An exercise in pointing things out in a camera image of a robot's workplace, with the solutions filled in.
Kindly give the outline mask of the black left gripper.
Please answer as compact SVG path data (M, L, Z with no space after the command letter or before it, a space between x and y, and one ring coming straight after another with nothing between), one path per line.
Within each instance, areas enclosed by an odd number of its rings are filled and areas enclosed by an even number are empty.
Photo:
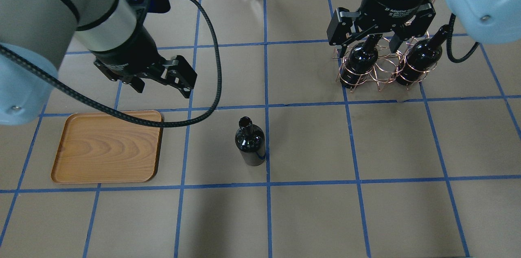
M94 53L94 65L111 81L121 81L137 93L144 90L144 80L153 80L177 89L188 99L197 81L197 73L184 56L177 55L170 60L159 54L152 56L129 55L106 56Z

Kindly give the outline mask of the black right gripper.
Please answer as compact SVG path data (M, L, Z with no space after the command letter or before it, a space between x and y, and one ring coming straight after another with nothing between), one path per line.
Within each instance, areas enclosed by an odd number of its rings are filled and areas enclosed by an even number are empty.
M412 9L398 10L369 2L365 9L355 12L338 7L327 28L329 45L337 46L337 57L344 58L350 45L372 34L394 32L389 41L391 53L396 53L402 43L412 37L426 34L434 17L431 0L423 0Z

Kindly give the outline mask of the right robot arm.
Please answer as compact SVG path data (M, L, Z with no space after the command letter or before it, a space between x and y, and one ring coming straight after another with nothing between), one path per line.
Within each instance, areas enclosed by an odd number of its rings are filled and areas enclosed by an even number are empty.
M520 39L520 0L445 0L466 33L477 43L506 44ZM435 10L431 0L362 0L354 12L339 7L327 28L331 46L347 47L372 34L393 32L392 51L428 30Z

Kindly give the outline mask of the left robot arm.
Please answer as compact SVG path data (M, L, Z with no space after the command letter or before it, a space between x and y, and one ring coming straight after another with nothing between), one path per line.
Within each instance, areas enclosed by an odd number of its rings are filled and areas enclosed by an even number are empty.
M97 69L138 93L150 79L188 98L197 73L177 56L166 60L143 21L167 13L168 0L1 0L1 124L36 119L52 86L8 57L14 52L57 78L73 39L95 56Z

